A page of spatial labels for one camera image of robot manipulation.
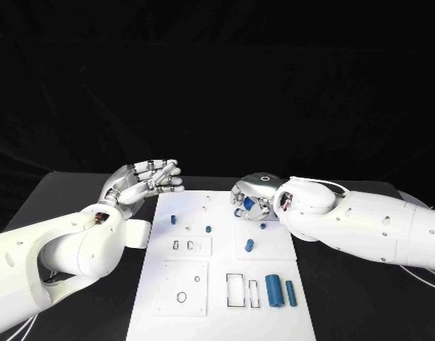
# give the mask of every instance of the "white robotic arm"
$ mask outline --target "white robotic arm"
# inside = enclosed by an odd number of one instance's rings
[[[0,332],[52,307],[116,268],[124,247],[146,248],[150,223],[129,220],[143,198],[182,192],[176,161],[123,166],[98,203],[0,234]],[[38,262],[57,274],[42,279]]]
[[[232,204],[245,205],[235,215],[261,220],[274,212],[300,239],[371,261],[435,270],[435,211],[330,183],[336,193],[322,183],[248,175],[232,188]]]

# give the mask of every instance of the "small blue object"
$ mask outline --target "small blue object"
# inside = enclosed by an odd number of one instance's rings
[[[254,240],[248,239],[247,246],[245,246],[247,252],[251,252],[251,250],[254,249],[254,244],[255,244]]]
[[[271,307],[284,305],[284,294],[281,293],[281,278],[278,275],[265,276],[268,303]]]
[[[255,205],[255,202],[251,200],[250,197],[245,197],[245,201],[242,202],[242,206],[245,207],[247,211],[251,210],[251,207]]]
[[[286,288],[287,288],[288,302],[291,303],[291,307],[296,307],[297,302],[296,302],[296,294],[294,294],[294,287],[293,287],[291,281],[286,281]]]

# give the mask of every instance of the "silver robotic hand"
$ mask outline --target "silver robotic hand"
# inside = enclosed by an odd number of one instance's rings
[[[98,203],[117,208],[129,219],[146,197],[185,190],[182,179],[173,178],[180,173],[176,160],[153,160],[123,166],[104,183]]]
[[[235,216],[245,215],[250,220],[263,220],[274,209],[274,196],[284,180],[270,173],[247,175],[231,190],[231,203],[244,205],[235,209]]]

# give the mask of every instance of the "black curtain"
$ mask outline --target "black curtain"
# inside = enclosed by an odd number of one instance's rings
[[[0,210],[51,171],[153,158],[186,175],[382,180],[435,205],[435,20],[314,13],[0,1]]]

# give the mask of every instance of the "circular hole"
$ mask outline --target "circular hole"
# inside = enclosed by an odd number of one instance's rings
[[[176,300],[183,303],[186,301],[186,293],[180,292],[178,295],[176,295]]]

